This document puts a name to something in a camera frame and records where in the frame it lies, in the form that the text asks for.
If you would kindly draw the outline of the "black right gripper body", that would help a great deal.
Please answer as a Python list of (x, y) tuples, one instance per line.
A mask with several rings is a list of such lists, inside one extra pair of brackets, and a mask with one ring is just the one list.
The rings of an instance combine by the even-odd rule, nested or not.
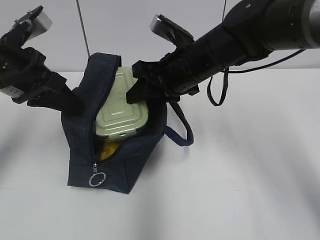
[(132, 65), (133, 76), (161, 88), (165, 102), (174, 102), (186, 94), (195, 95), (201, 82), (226, 69), (226, 43), (226, 40), (198, 39), (159, 61), (137, 61)]

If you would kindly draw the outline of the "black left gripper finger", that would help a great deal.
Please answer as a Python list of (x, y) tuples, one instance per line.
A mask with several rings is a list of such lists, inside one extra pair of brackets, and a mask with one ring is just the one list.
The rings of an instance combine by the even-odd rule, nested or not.
[(72, 115), (80, 115), (84, 109), (84, 102), (68, 87), (64, 86), (59, 92), (52, 92), (48, 97), (48, 107)]
[(29, 107), (47, 108), (56, 111), (62, 111), (58, 102), (50, 98), (30, 99), (27, 101)]

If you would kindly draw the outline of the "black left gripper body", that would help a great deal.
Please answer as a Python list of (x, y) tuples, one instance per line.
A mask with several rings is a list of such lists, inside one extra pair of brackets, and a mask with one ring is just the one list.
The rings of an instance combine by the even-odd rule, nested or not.
[(45, 66), (46, 56), (32, 47), (23, 48), (28, 24), (12, 27), (0, 38), (0, 89), (9, 94), (13, 87), (21, 104), (32, 99), (49, 98), (66, 86), (66, 79)]

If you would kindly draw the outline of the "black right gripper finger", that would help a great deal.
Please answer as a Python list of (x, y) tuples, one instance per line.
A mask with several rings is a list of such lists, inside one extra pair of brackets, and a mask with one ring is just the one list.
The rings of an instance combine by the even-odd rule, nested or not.
[(146, 78), (139, 78), (126, 93), (128, 104), (135, 104), (141, 101), (163, 101), (164, 93)]

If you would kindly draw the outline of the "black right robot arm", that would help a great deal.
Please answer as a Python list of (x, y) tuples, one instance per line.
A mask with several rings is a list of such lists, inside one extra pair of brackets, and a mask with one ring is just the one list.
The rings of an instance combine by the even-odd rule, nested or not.
[(162, 14), (154, 16), (150, 29), (175, 50), (159, 61), (132, 66), (136, 83), (126, 93), (129, 104), (177, 101), (197, 94), (201, 82), (230, 67), (260, 61), (274, 51), (319, 48), (320, 3), (242, 0), (199, 39)]

